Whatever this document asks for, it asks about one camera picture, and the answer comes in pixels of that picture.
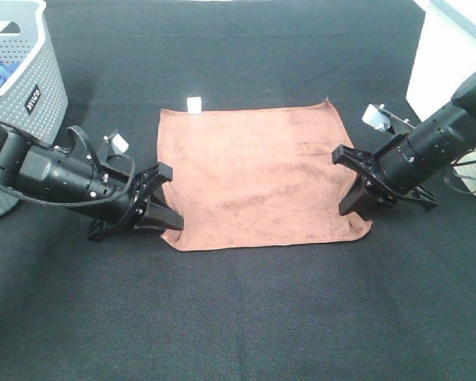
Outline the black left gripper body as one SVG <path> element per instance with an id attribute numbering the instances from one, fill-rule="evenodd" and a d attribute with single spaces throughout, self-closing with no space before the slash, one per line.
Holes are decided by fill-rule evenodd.
<path id="1" fill-rule="evenodd" d="M 159 162 L 154 167 L 137 174 L 125 195 L 112 201 L 92 206 L 86 214 L 94 219 L 86 237 L 100 242 L 106 236 L 123 230 L 138 229 L 136 222 L 149 202 L 165 205 L 160 200 L 162 185 L 172 180 L 172 167 Z"/>

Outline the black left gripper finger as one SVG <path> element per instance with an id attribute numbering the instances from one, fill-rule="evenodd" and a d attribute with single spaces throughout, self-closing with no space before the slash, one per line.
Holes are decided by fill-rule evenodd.
<path id="1" fill-rule="evenodd" d="M 149 202 L 136 222 L 138 229 L 183 230 L 183 217 L 168 206 Z"/>

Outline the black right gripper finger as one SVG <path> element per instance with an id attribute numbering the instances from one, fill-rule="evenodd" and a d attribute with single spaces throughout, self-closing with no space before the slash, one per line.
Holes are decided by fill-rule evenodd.
<path id="1" fill-rule="evenodd" d="M 375 196 L 367 186 L 367 179 L 357 175 L 351 188 L 339 203 L 339 215 L 345 216 L 353 212 L 365 210 L 375 204 Z"/>

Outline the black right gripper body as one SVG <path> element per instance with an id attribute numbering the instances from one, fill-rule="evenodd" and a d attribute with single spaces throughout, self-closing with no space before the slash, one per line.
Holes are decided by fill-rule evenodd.
<path id="1" fill-rule="evenodd" d="M 367 186 L 375 196 L 371 207 L 396 206 L 399 199 L 416 203 L 424 210 L 437 206 L 435 195 L 420 185 L 427 177 L 402 152 L 371 154 L 341 144 L 332 152 L 332 162 L 367 179 Z"/>

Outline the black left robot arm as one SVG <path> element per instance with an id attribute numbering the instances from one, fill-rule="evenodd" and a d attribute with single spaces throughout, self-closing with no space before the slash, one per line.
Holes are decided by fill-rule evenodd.
<path id="1" fill-rule="evenodd" d="M 67 131 L 84 147 L 84 158 L 0 121 L 0 191 L 91 217 L 87 237 L 92 241 L 123 230 L 183 229 L 182 216 L 160 199 L 162 185 L 173 179 L 172 167 L 158 162 L 136 171 L 135 160 L 114 144 L 118 133 L 94 148 L 77 125 Z"/>

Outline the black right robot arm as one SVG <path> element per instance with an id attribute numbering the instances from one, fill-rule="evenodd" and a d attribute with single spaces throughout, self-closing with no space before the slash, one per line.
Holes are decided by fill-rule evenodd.
<path id="1" fill-rule="evenodd" d="M 423 188 L 425 180 L 476 149 L 476 72 L 451 96 L 451 100 L 409 133 L 395 133 L 376 152 L 339 145 L 332 162 L 356 173 L 351 188 L 340 201 L 339 214 L 373 207 L 395 206 L 397 200 L 413 202 L 429 211 L 434 194 Z"/>

